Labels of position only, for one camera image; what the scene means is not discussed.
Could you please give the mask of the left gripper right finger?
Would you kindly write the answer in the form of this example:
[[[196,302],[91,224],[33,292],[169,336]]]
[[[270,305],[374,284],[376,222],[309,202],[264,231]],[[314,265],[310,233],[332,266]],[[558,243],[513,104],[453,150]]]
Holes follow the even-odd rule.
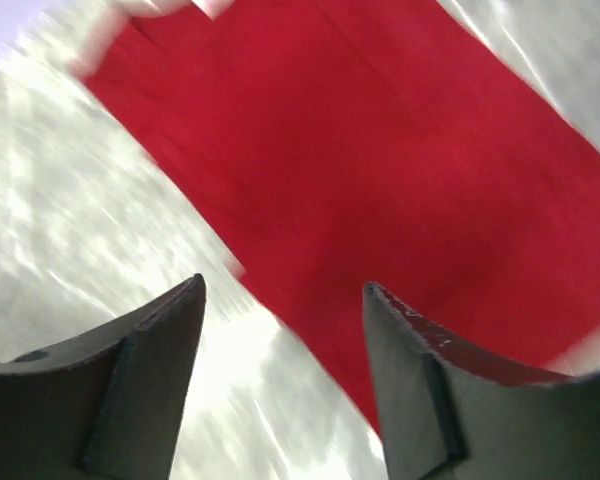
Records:
[[[488,352],[376,283],[363,324],[392,479],[600,479],[600,370]]]

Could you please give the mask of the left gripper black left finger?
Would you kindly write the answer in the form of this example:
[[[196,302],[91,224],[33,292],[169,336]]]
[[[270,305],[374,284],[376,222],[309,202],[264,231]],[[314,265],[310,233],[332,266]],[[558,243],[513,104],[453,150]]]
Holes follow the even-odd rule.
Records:
[[[0,479],[166,479],[200,341],[193,276],[128,314],[0,362]]]

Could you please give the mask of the red t shirt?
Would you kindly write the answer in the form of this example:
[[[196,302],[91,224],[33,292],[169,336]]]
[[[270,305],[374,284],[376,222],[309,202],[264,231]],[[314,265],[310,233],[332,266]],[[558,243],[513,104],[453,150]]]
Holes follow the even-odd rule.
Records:
[[[536,366],[600,325],[600,153],[434,1],[135,16],[83,81],[370,422],[369,281]]]

